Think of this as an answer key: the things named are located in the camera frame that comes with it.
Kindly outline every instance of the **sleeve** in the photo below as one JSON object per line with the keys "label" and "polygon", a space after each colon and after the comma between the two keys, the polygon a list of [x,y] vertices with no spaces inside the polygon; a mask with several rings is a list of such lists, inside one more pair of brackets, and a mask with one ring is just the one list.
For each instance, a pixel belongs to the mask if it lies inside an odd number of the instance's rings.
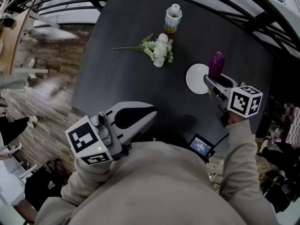
{"label": "sleeve", "polygon": [[248,225],[279,224],[272,205],[259,189],[257,144],[248,120],[227,126],[229,153],[224,163],[220,195]]}
{"label": "sleeve", "polygon": [[110,176],[112,162],[98,165],[86,165],[81,159],[75,159],[74,172],[68,184],[61,189],[61,198],[49,197],[38,212],[37,225],[61,225],[73,211],[88,198]]}

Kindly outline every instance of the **white chair leg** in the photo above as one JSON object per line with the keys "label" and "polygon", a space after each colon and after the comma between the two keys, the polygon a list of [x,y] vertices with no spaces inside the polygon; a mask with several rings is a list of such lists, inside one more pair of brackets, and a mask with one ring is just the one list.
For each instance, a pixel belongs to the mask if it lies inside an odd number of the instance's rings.
{"label": "white chair leg", "polygon": [[6,7],[9,4],[9,0],[4,0],[1,7],[0,7],[0,14],[4,13],[4,10],[6,9]]}
{"label": "white chair leg", "polygon": [[[36,63],[35,58],[32,58],[29,62],[29,64],[25,67],[25,68],[33,68],[34,64]],[[36,74],[35,73],[29,73],[28,74],[30,78],[36,78]]]}
{"label": "white chair leg", "polygon": [[48,69],[38,68],[13,68],[13,73],[48,73]]}
{"label": "white chair leg", "polygon": [[52,26],[52,27],[55,27],[55,28],[58,28],[58,29],[61,28],[61,26],[60,26],[59,24],[57,24],[57,23],[55,23],[55,22],[52,22],[50,19],[48,19],[48,18],[46,18],[46,17],[43,17],[43,16],[41,16],[41,15],[39,15],[39,14],[36,14],[36,13],[34,13],[34,12],[32,12],[32,11],[29,12],[29,16],[30,16],[31,18],[36,19],[36,20],[40,20],[40,21],[42,21],[42,22],[44,22],[44,23],[47,23],[48,25],[50,25],[50,26]]}

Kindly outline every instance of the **person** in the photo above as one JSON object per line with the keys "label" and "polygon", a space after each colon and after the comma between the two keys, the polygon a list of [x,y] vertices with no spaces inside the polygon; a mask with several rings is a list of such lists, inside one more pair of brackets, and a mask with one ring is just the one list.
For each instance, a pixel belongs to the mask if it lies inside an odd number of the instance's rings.
{"label": "person", "polygon": [[0,160],[9,159],[11,155],[4,155],[1,148],[9,145],[20,135],[27,126],[34,128],[34,122],[38,121],[37,116],[25,117],[13,122],[0,123]]}
{"label": "person", "polygon": [[128,157],[98,165],[75,159],[62,197],[50,197],[36,225],[279,224],[259,190],[249,121],[230,114],[229,152],[219,195],[205,163],[163,142],[132,145]]}

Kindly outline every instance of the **table leg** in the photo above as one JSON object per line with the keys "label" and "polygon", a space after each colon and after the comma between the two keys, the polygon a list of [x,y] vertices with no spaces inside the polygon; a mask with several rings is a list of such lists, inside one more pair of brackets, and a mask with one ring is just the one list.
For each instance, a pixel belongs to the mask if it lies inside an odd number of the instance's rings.
{"label": "table leg", "polygon": [[29,12],[29,16],[30,16],[31,18],[36,19],[36,20],[40,20],[40,21],[42,21],[42,22],[44,22],[44,23],[47,23],[48,25],[50,25],[50,26],[52,26],[52,27],[55,27],[55,28],[58,28],[58,29],[61,28],[61,26],[60,26],[59,24],[57,24],[57,23],[55,23],[55,22],[52,22],[50,19],[48,19],[48,18],[46,18],[46,17],[43,17],[43,16],[41,16],[41,15],[39,15],[39,14],[36,14],[36,13],[34,13],[34,12],[32,12],[32,11]]}

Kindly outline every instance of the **flower bouquet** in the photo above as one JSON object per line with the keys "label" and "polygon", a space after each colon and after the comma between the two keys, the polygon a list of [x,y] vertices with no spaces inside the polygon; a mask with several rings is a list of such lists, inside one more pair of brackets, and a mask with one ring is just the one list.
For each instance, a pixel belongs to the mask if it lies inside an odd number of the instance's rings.
{"label": "flower bouquet", "polygon": [[170,63],[173,62],[172,39],[169,39],[166,34],[162,33],[159,35],[156,41],[150,41],[152,36],[153,34],[144,38],[139,45],[115,47],[113,49],[135,49],[144,51],[147,55],[150,56],[153,64],[158,68],[163,66],[165,60]]}

